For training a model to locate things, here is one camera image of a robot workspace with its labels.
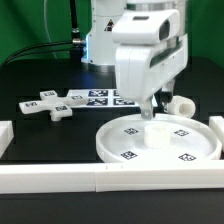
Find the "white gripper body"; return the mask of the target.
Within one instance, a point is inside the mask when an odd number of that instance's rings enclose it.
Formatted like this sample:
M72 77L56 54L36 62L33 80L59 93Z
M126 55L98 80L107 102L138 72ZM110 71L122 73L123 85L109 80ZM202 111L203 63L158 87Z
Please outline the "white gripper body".
M115 54L116 86L119 95L139 105L147 101L180 73L187 63L187 36L180 45L169 45L180 31L180 12L126 10L112 29L118 44Z

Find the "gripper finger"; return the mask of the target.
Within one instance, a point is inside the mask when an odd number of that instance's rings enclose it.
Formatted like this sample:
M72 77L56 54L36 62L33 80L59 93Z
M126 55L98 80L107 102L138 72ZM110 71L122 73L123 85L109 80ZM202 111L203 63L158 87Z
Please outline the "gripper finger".
M153 105L151 100L147 100L140 105L141 117L151 120L153 118Z
M161 102L164 108L164 111L167 111L167 105L172 101L173 99L173 91L175 86L175 80L172 79L167 84L165 84L162 87L161 90Z

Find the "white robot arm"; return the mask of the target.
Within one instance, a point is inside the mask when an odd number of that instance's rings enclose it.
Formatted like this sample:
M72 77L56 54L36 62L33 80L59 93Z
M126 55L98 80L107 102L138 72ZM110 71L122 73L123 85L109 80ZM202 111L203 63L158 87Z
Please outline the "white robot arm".
M188 0L91 0L82 64L113 72L119 95L153 117L152 97L173 91L188 60Z

